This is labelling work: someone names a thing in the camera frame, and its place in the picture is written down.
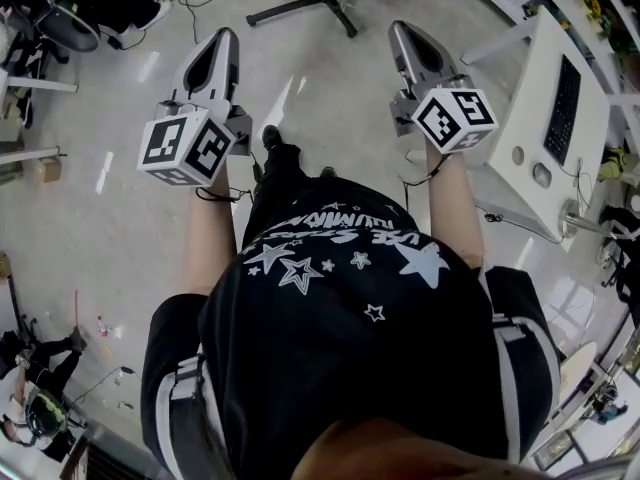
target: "black stand leg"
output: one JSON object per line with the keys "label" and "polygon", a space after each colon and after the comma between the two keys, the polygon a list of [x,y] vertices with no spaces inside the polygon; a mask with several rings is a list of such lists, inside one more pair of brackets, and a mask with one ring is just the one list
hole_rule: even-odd
{"label": "black stand leg", "polygon": [[342,12],[340,3],[337,0],[296,0],[295,2],[279,5],[278,7],[274,7],[273,9],[268,9],[257,14],[251,14],[247,16],[247,23],[252,27],[255,27],[256,24],[260,21],[279,16],[280,14],[295,11],[296,9],[302,9],[303,7],[309,7],[310,5],[322,3],[329,7],[329,9],[331,9],[333,14],[335,14],[336,17],[340,20],[340,23],[342,23],[344,28],[347,29],[347,36],[355,37],[358,34],[358,30],[356,29],[356,27],[354,27],[353,23],[351,23],[347,15]]}

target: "tile floor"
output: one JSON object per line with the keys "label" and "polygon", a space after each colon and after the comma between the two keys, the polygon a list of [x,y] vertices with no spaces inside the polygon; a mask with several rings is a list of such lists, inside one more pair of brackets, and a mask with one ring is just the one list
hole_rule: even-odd
{"label": "tile floor", "polygon": [[[332,165],[339,175],[403,201],[398,177],[416,180],[424,170],[404,160],[406,145],[395,137],[388,112],[402,86],[389,51],[389,24],[394,19],[415,23],[454,58],[509,24],[483,0],[340,0],[360,29],[353,40],[322,7],[255,29],[247,26],[246,14],[284,1],[217,0],[196,10],[198,37],[221,26],[239,36],[236,102],[253,116],[255,130],[274,119],[279,97],[288,94],[280,126],[285,139],[303,149],[307,173]],[[0,246],[11,256],[22,308],[38,317],[45,338],[70,331],[73,293],[79,290],[79,320],[89,348],[68,388],[70,396],[120,365],[140,372],[151,315],[180,289],[187,198],[137,172],[135,165],[143,125],[153,118],[156,102],[169,96],[173,72],[192,47],[191,16],[176,7],[140,46],[118,52],[104,43],[52,69],[50,77],[77,79],[80,90],[38,94],[36,124],[26,140],[30,146],[62,148],[68,155],[63,178],[39,185],[33,165],[27,165],[22,181],[0,190]],[[157,61],[141,82],[140,72],[154,52]],[[514,48],[469,68],[498,118],[506,112],[524,52],[524,47]],[[264,160],[257,142],[254,151]],[[112,167],[97,194],[108,152],[114,154]],[[254,185],[246,158],[230,161],[230,176],[235,187]],[[486,191],[490,185],[474,177],[474,189]],[[600,201],[611,197],[608,187],[598,189]],[[426,207],[426,188],[412,189],[412,213],[425,228]],[[491,263],[530,272],[565,352],[591,339],[606,344],[622,306],[611,290],[598,288],[602,274],[594,261],[596,238],[581,237],[566,254],[507,224],[486,223],[484,228]],[[101,337],[98,315],[120,336],[112,331]],[[118,408],[120,401],[137,408],[138,391],[135,377],[121,379],[119,386],[109,379],[87,396],[84,407],[140,444],[137,412]]]}

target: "cardboard box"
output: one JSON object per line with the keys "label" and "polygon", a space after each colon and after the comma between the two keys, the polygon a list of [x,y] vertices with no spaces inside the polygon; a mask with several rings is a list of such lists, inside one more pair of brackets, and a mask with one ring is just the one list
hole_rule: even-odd
{"label": "cardboard box", "polygon": [[62,165],[55,158],[43,158],[38,161],[38,179],[41,183],[58,181],[62,174]]}
{"label": "cardboard box", "polygon": [[9,256],[0,252],[0,279],[7,279],[11,275],[11,263]]}

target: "black keyboard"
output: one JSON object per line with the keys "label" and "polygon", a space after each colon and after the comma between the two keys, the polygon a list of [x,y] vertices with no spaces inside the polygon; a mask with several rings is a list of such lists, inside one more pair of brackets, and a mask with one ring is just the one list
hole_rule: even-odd
{"label": "black keyboard", "polygon": [[560,80],[553,104],[551,122],[544,139],[545,149],[560,165],[564,166],[576,120],[578,98],[580,96],[580,73],[566,56],[562,56]]}

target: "star print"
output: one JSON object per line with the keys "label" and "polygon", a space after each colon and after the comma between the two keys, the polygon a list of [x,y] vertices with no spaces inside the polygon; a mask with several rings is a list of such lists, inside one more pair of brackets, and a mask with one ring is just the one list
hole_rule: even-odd
{"label": "star print", "polygon": [[325,204],[322,209],[326,210],[327,208],[333,208],[334,210],[339,210],[341,206],[344,206],[344,203],[331,203]]}
{"label": "star print", "polygon": [[262,268],[264,269],[264,273],[268,274],[271,267],[276,262],[278,258],[282,256],[290,256],[291,254],[295,254],[293,251],[287,251],[285,247],[289,244],[280,244],[277,247],[271,247],[267,244],[262,244],[262,252],[257,256],[254,256],[250,260],[244,262],[244,265],[248,265],[250,263],[258,263],[262,262]]}
{"label": "star print", "polygon": [[382,306],[372,306],[371,304],[367,304],[367,310],[364,314],[370,316],[371,320],[374,322],[377,322],[378,320],[386,320],[382,314]]}
{"label": "star print", "polygon": [[322,270],[326,270],[327,272],[333,272],[333,267],[335,267],[335,263],[331,260],[326,260],[322,262]]}
{"label": "star print", "polygon": [[251,245],[247,245],[240,254],[244,254],[246,255],[248,252],[253,251],[256,248],[255,245],[251,244]]}
{"label": "star print", "polygon": [[369,255],[366,252],[354,252],[351,264],[356,265],[358,267],[358,270],[362,270],[365,265],[371,265],[371,262],[369,261]]}
{"label": "star print", "polygon": [[437,288],[440,282],[440,269],[449,270],[449,265],[440,257],[440,247],[430,243],[421,250],[413,249],[402,244],[395,244],[398,252],[409,262],[400,275],[419,274],[430,288]]}
{"label": "star print", "polygon": [[[293,261],[286,258],[281,258],[280,263],[287,267],[287,272],[278,283],[278,286],[284,286],[285,284],[293,283],[296,285],[302,295],[307,294],[309,289],[309,280],[314,277],[324,277],[320,272],[316,272],[311,268],[311,258],[307,258],[302,261]],[[304,269],[302,276],[296,269]]]}

